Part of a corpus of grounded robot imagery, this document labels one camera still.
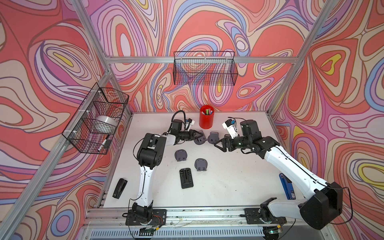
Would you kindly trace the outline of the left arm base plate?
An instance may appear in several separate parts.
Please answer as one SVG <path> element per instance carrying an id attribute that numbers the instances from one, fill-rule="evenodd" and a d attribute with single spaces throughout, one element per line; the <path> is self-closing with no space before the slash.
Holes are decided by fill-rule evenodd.
<path id="1" fill-rule="evenodd" d="M 166 224 L 167 210 L 154 209 L 150 214 L 139 215 L 129 210 L 123 213 L 122 216 L 126 218 L 126 226 L 162 226 Z"/>

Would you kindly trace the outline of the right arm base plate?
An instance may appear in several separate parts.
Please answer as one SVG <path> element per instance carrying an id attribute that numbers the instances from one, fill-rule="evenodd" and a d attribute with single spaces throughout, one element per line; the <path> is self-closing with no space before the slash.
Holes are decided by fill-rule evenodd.
<path id="1" fill-rule="evenodd" d="M 244 217 L 248 225 L 284 225 L 287 223 L 285 217 L 274 217 L 264 208 L 245 208 Z"/>

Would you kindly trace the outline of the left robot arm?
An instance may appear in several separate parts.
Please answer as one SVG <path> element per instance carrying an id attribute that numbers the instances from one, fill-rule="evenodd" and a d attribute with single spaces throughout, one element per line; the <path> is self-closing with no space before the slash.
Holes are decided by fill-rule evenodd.
<path id="1" fill-rule="evenodd" d="M 201 133 L 192 130 L 192 119 L 186 118 L 186 113 L 179 110 L 171 118 L 169 129 L 161 135 L 147 133 L 141 140 L 141 145 L 134 156 L 141 170 L 138 197 L 134 199 L 129 217 L 148 224 L 152 221 L 153 214 L 153 183 L 157 167 L 162 162 L 167 146 L 175 146 L 179 142 L 193 141 Z"/>

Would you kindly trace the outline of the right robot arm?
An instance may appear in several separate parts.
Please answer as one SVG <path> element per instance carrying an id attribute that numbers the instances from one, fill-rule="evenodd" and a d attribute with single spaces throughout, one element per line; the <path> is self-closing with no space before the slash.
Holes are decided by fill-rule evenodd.
<path id="1" fill-rule="evenodd" d="M 273 219 L 288 217 L 303 220 L 313 229 L 321 230 L 342 214 L 344 188 L 318 177 L 295 160 L 274 138 L 264 137 L 256 121 L 243 120 L 240 123 L 241 135 L 235 119 L 226 120 L 222 126 L 228 134 L 214 144 L 216 148 L 224 153 L 240 150 L 245 155 L 258 155 L 284 174 L 304 197 L 287 201 L 269 198 L 260 205 L 262 222 L 268 224 Z"/>

